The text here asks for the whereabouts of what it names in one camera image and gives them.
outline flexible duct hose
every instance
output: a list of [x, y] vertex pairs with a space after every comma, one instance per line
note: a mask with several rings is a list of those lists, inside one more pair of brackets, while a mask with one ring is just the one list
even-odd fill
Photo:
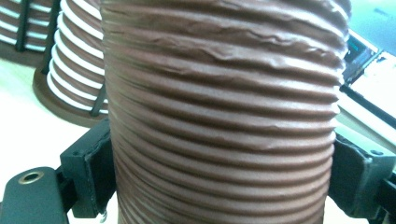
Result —
[[102, 3], [120, 223], [322, 223], [349, 2]]

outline brown corrugated hose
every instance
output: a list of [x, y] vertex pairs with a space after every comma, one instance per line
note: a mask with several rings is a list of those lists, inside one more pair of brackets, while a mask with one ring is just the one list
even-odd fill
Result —
[[120, 223], [322, 223], [349, 2], [102, 3]]

